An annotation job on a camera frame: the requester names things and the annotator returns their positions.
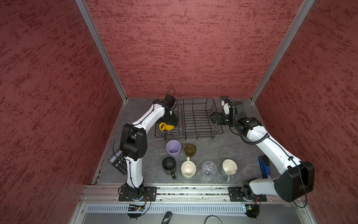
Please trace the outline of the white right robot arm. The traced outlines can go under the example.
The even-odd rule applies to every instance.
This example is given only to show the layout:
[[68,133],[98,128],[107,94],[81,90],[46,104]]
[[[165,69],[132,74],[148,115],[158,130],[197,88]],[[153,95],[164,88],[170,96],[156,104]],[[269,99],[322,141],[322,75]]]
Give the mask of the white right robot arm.
[[303,162],[285,149],[255,117],[248,117],[243,103],[227,96],[220,97],[222,112],[214,112],[213,124],[224,125],[236,130],[235,134],[248,145],[257,145],[280,173],[279,178],[253,178],[245,181],[241,195],[247,201],[259,195],[279,196],[290,203],[306,197],[314,189],[315,168],[309,161]]

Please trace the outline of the clear glass cup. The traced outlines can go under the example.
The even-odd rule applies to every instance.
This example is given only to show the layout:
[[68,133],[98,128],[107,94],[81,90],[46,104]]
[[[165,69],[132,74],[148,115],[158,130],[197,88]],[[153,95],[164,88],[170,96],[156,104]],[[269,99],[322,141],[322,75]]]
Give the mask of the clear glass cup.
[[212,177],[217,173],[217,166],[212,161],[205,161],[201,168],[205,177]]

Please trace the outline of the lilac plastic cup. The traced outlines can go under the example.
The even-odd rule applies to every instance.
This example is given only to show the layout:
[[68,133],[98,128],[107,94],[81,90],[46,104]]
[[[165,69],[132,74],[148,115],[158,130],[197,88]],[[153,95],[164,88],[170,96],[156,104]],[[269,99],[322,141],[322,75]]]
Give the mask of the lilac plastic cup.
[[181,144],[177,140],[171,140],[166,145],[166,151],[169,156],[178,159],[181,151]]

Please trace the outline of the grey round object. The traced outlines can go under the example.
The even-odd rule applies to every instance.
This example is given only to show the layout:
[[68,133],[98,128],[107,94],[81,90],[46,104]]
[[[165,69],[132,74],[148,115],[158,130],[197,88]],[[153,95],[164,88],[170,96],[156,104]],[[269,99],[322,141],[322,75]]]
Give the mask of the grey round object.
[[204,224],[222,224],[222,221],[217,216],[211,215],[205,219]]

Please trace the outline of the aluminium corner post right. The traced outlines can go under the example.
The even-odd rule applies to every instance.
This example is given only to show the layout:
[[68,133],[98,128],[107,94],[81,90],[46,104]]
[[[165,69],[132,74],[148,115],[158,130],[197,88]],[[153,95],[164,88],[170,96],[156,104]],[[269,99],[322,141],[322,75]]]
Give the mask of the aluminium corner post right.
[[260,93],[264,89],[266,83],[268,82],[269,78],[271,77],[272,73],[274,72],[275,68],[277,67],[278,63],[280,62],[282,56],[284,55],[286,49],[289,47],[291,41],[293,40],[295,34],[299,30],[300,26],[302,25],[304,19],[306,18],[307,14],[309,13],[311,7],[315,3],[315,0],[304,0],[301,4],[297,14],[295,15],[290,27],[288,28],[284,38],[282,39],[271,63],[269,64],[263,78],[261,79],[258,87],[254,91],[251,102],[254,104],[258,99]]

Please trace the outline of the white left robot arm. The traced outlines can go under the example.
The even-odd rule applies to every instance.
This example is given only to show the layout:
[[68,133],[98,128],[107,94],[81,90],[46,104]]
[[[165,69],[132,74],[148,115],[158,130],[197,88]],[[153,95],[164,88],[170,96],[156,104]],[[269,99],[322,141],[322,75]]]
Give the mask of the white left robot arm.
[[127,181],[124,188],[135,198],[142,197],[144,193],[142,158],[148,147],[147,131],[157,123],[161,131],[171,131],[178,125],[179,118],[173,111],[175,101],[175,97],[169,94],[164,99],[156,99],[139,120],[123,126],[119,149],[127,165]]

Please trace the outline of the aluminium corner post left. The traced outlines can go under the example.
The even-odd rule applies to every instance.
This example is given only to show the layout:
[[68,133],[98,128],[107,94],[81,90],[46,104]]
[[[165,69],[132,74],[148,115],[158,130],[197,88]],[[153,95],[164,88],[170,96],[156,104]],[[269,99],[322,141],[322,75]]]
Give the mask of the aluminium corner post left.
[[128,99],[127,95],[126,95],[124,88],[119,80],[117,72],[116,72],[114,65],[110,59],[110,56],[105,48],[105,45],[100,37],[100,34],[99,34],[98,29],[96,28],[96,25],[92,19],[92,16],[90,15],[90,11],[87,7],[86,2],[84,0],[75,0],[75,2],[76,2],[76,5],[77,5],[85,23],[86,23],[86,26],[87,26],[90,34],[97,46],[97,49],[103,59],[103,62],[106,65],[106,68],[112,78],[112,81],[113,81],[118,93],[120,94],[122,101],[126,103],[127,99]]

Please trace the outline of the yellow mug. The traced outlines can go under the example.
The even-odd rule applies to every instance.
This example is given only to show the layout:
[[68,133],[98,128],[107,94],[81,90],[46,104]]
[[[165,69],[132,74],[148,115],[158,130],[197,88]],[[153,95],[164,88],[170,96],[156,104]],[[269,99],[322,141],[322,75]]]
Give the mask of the yellow mug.
[[173,125],[168,125],[168,124],[166,124],[166,123],[164,123],[164,122],[162,122],[162,123],[160,123],[159,124],[159,129],[160,129],[160,131],[171,131],[171,130],[173,130],[175,128],[175,126],[173,126]]

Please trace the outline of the black mug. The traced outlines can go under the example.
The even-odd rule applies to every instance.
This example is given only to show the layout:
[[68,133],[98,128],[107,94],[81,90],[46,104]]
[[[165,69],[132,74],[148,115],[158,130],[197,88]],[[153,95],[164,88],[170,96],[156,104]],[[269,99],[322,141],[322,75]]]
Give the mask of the black mug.
[[175,172],[177,166],[176,166],[176,160],[173,157],[168,156],[165,159],[163,159],[162,168],[164,169],[164,173],[166,175],[169,175],[173,180],[176,180]]

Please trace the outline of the black remote handset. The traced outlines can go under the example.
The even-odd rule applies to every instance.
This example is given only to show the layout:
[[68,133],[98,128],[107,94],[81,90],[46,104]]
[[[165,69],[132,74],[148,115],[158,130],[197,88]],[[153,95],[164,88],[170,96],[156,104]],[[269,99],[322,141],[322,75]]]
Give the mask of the black remote handset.
[[166,212],[161,224],[169,224],[171,217],[172,213],[170,211]]

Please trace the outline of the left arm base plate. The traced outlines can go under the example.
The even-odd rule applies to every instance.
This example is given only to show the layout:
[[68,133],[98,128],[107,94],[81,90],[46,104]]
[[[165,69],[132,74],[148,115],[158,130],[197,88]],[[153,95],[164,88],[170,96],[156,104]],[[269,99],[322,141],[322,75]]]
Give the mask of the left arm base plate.
[[124,186],[119,191],[120,202],[153,202],[156,200],[157,187],[140,187],[138,189]]

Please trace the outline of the olive glass cup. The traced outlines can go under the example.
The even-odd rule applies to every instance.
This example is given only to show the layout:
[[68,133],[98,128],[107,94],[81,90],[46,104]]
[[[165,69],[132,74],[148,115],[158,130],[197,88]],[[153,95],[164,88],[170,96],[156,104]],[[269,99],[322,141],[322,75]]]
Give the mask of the olive glass cup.
[[187,157],[193,157],[196,153],[196,146],[193,144],[187,144],[184,147],[184,151]]

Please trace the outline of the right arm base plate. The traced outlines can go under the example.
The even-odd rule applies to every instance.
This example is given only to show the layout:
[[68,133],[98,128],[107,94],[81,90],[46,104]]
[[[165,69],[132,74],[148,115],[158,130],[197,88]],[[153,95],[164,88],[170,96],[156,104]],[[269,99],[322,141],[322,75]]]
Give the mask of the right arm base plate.
[[247,199],[244,197],[242,187],[228,187],[228,195],[231,202],[266,202],[265,195],[255,195],[253,198]]

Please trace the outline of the black calculator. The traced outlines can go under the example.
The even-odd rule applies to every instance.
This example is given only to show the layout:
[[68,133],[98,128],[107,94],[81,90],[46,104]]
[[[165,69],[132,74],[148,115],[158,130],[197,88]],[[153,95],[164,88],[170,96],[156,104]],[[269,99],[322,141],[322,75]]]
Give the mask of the black calculator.
[[123,152],[119,149],[113,154],[109,160],[108,163],[112,165],[117,171],[119,171],[123,175],[127,175],[127,163],[126,159],[123,156]]

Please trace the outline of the cream mug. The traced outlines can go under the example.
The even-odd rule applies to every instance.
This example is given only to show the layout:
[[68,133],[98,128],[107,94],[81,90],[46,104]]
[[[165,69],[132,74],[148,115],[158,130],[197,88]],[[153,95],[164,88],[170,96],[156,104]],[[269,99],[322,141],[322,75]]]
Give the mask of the cream mug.
[[181,165],[181,173],[185,179],[191,179],[196,173],[196,165],[190,160],[189,156]]

